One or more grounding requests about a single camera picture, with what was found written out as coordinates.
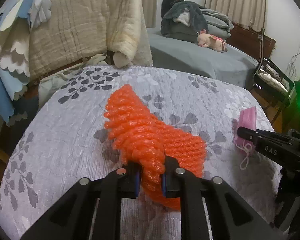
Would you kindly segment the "pink face mask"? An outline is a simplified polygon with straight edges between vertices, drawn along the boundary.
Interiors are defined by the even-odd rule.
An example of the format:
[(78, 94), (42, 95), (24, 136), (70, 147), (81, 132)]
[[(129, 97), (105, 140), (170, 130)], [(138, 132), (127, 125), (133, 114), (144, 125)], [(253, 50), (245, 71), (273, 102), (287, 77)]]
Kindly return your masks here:
[(256, 107), (240, 111), (239, 120), (233, 138), (234, 145), (245, 154), (240, 169), (245, 170), (249, 164), (249, 157), (255, 151), (253, 133), (256, 131)]

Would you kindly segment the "orange foam net sleeve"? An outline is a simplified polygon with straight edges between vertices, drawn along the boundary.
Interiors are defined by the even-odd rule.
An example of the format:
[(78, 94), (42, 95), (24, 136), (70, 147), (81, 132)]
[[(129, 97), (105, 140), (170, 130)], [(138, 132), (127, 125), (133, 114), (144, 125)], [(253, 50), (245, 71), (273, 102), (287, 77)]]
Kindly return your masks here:
[(166, 198), (161, 189), (166, 156), (177, 159), (180, 167), (197, 177), (203, 175), (206, 144), (199, 136), (160, 121), (143, 104), (131, 85), (113, 92), (106, 104), (104, 123), (112, 147), (119, 150), (124, 164), (142, 166), (141, 185), (156, 203), (180, 210), (179, 198)]

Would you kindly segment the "black cantilever chair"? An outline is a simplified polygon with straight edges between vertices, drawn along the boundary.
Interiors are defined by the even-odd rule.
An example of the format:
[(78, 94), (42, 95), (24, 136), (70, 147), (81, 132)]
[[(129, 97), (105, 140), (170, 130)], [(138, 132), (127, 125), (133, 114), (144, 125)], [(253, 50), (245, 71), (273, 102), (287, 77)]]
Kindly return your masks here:
[(295, 85), (294, 82), (270, 59), (264, 57), (265, 27), (262, 27), (258, 35), (260, 39), (260, 58), (253, 75), (253, 85), (264, 90), (271, 96), (269, 106), (275, 107), (281, 102), (279, 109), (271, 120), (273, 124), (279, 114), (290, 106), (291, 94)]

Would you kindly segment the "bed with grey sheet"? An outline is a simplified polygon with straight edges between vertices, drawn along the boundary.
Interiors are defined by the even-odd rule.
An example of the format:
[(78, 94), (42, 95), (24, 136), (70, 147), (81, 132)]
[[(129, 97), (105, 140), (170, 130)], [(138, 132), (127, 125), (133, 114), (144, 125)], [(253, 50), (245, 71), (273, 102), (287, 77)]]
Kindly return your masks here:
[(153, 66), (209, 77), (250, 90), (257, 61), (228, 45), (227, 52), (202, 48), (197, 44), (163, 37), (158, 29), (148, 29)]

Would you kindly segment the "dark wooden headboard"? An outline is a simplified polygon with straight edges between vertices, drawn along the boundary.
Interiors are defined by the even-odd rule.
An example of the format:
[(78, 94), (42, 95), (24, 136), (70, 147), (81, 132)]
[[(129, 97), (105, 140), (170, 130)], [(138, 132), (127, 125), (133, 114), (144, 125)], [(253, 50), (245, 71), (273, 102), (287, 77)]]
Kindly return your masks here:
[[(252, 29), (245, 29), (234, 23), (234, 29), (230, 31), (231, 36), (226, 39), (227, 44), (236, 47), (245, 52), (252, 58), (259, 60), (261, 54), (261, 33), (257, 33)], [(270, 58), (276, 41), (264, 35), (263, 38), (263, 57)]]

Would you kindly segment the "pink plush pig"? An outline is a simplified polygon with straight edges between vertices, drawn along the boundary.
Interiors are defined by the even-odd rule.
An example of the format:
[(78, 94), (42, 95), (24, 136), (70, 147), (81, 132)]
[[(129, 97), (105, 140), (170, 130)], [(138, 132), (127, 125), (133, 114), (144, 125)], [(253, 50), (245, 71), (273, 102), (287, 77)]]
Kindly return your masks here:
[(202, 30), (197, 37), (198, 46), (210, 48), (218, 52), (227, 52), (226, 42), (214, 35), (208, 34), (206, 30)]

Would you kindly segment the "pile of folded grey blankets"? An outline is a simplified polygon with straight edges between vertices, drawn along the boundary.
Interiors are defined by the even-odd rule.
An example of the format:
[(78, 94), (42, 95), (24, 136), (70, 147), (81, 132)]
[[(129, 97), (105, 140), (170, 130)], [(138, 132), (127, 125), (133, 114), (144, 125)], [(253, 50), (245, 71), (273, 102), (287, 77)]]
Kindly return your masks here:
[[(202, 13), (209, 27), (208, 34), (217, 36), (223, 40), (231, 36), (230, 31), (234, 29), (234, 25), (226, 15), (211, 9), (202, 9)], [(198, 35), (199, 33), (195, 33), (190, 27), (186, 27), (182, 23), (177, 23), (172, 27), (169, 37), (196, 43)]]

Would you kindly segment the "right beige curtain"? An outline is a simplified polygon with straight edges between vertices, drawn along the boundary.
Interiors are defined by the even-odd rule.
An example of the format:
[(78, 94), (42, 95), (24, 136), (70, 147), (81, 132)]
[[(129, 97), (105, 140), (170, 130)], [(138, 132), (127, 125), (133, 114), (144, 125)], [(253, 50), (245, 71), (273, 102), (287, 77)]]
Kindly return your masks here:
[(204, 7), (228, 16), (231, 22), (259, 32), (267, 18), (267, 0), (205, 0)]

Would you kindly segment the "dark teal fleece jacket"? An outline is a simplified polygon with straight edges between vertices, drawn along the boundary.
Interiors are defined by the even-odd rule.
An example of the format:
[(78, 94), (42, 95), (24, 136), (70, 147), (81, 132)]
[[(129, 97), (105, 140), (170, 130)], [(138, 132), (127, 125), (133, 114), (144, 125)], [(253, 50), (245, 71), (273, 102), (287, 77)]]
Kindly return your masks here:
[(182, 23), (190, 27), (195, 33), (200, 33), (209, 27), (202, 13), (205, 7), (189, 1), (174, 3), (171, 9), (166, 12), (161, 21), (161, 34), (167, 36), (171, 33), (172, 27), (177, 23)]

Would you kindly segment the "blue white scalloped blanket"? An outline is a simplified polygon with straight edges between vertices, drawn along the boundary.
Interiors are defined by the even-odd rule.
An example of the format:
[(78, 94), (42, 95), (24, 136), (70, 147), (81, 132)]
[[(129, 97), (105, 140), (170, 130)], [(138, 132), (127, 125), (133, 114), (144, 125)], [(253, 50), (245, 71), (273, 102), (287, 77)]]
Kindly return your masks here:
[(9, 0), (0, 13), (0, 115), (7, 126), (27, 118), (20, 103), (30, 82), (30, 35), (51, 18), (51, 0)]

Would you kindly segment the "beige quilt on rack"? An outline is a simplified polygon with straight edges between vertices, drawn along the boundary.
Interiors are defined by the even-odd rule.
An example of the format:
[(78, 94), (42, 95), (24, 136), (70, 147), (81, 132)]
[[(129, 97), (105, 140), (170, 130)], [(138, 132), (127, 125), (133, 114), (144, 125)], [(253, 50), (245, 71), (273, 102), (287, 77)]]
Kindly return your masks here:
[(30, 80), (112, 51), (114, 65), (153, 64), (142, 0), (51, 0), (51, 18), (30, 34)]

